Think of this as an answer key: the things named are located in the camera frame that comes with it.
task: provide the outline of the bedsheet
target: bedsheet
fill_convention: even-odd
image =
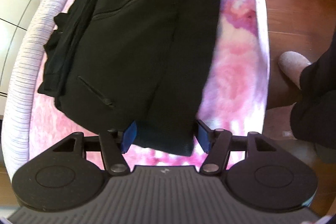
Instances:
[[[67,0],[66,12],[74,0]],[[198,118],[210,128],[225,128],[234,135],[261,132],[269,78],[269,46],[265,0],[221,0],[218,35],[212,66],[203,90]],[[29,159],[75,131],[94,134],[59,112],[53,98],[37,93],[42,82],[43,56],[35,85],[29,124]],[[124,155],[134,165],[195,165],[200,167],[206,154],[195,140],[191,157],[170,155],[132,145]],[[243,159],[242,152],[231,153],[229,166]],[[102,166],[100,154],[87,159]]]

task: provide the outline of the bed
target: bed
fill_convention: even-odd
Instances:
[[[41,0],[23,39],[11,75],[2,128],[2,149],[10,178],[30,159],[72,132],[94,134],[75,124],[37,93],[46,56],[43,45],[55,25],[53,17],[66,12],[73,0]],[[210,128],[234,135],[262,132],[269,79],[269,45],[265,0],[221,0],[218,37],[198,117]],[[169,155],[132,145],[124,155],[134,165],[195,165],[206,154],[195,140],[191,157]],[[229,166],[242,160],[231,153]],[[87,159],[102,168],[100,154]]]

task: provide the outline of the folded black garment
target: folded black garment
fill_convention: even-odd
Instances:
[[[137,124],[135,144],[179,155],[216,39],[220,0],[75,0],[55,17],[38,92],[101,134]]]

